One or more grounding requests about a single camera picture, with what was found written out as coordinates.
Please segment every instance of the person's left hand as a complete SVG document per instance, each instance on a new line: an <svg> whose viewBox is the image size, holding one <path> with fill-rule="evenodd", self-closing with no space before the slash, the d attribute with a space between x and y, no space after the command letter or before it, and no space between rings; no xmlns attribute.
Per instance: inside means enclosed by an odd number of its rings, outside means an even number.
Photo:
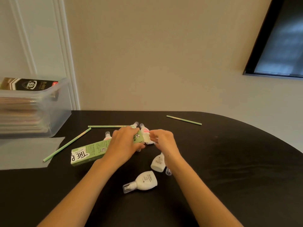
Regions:
<svg viewBox="0 0 303 227"><path fill-rule="evenodd" d="M130 126L115 130L102 159L111 161L117 168L122 166L136 150L145 148L143 143L134 143L134 135L138 131L139 128L131 128Z"/></svg>

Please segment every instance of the forearm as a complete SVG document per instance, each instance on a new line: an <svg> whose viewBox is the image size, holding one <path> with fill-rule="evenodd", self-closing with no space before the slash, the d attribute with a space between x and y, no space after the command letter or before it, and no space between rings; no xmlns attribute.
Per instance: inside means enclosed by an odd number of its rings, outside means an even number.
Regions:
<svg viewBox="0 0 303 227"><path fill-rule="evenodd" d="M182 157L173 161L171 171L200 226L242 226Z"/></svg>
<svg viewBox="0 0 303 227"><path fill-rule="evenodd" d="M83 179L38 227L84 226L101 190L116 169L108 159L96 160Z"/></svg>

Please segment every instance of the black frame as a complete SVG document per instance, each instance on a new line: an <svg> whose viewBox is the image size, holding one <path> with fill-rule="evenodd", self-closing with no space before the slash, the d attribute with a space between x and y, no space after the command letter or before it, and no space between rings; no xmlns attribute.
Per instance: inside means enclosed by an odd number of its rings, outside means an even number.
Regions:
<svg viewBox="0 0 303 227"><path fill-rule="evenodd" d="M285 0L272 0L270 7L267 11L266 17L264 19L263 25L261 27L261 30L259 32L258 38L255 42L254 48L252 50L252 53L249 57L249 60L247 62L247 65L245 67L243 75L249 75L249 76L270 76L270 77L279 77L279 78L287 78L287 79L293 79L293 78L300 78L303 77L301 75L291 75L291 76L282 76L282 75L276 75L276 74L264 74L264 73L256 73L255 69L256 66L260 60L260 57L263 53L263 50L265 48L265 45L267 44L267 41L269 39L269 36L275 26L275 23L277 21L277 18L279 16L279 13L282 9L283 3Z"/></svg>

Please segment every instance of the green pencil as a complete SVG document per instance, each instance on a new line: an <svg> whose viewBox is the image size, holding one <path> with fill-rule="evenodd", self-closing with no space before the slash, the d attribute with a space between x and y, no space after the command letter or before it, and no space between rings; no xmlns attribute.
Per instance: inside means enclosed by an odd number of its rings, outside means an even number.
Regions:
<svg viewBox="0 0 303 227"><path fill-rule="evenodd" d="M202 125L202 123L199 123L199 122L193 122L193 121L190 121L190 120L180 119L180 118L177 118L177 117L172 117L172 116L166 116L166 117L182 120L182 121L185 121L185 122L191 122L191 123L198 124L198 125Z"/></svg>
<svg viewBox="0 0 303 227"><path fill-rule="evenodd" d="M82 132L80 135L78 135L77 137L75 137L73 140L69 141L67 144L65 144L63 147L60 147L58 150L56 150L54 153L52 153L50 156L48 156L47 158L43 159L43 162L46 162L47 160L49 160L51 157L53 157L55 154L59 153L60 151L62 151L64 148L66 148L69 144L71 144L72 142L76 141L78 138L80 138L82 135L84 135L85 133L87 133L88 131L90 131L91 128L87 129L86 131Z"/></svg>
<svg viewBox="0 0 303 227"><path fill-rule="evenodd" d="M126 125L108 125L108 126L88 126L92 128L102 128L102 127L127 127Z"/></svg>

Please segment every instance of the television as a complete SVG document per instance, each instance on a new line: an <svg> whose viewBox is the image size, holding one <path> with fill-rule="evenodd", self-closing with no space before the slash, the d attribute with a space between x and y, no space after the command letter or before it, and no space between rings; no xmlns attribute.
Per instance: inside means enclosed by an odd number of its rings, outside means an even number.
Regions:
<svg viewBox="0 0 303 227"><path fill-rule="evenodd" d="M244 75L303 78L303 0L272 0Z"/></svg>

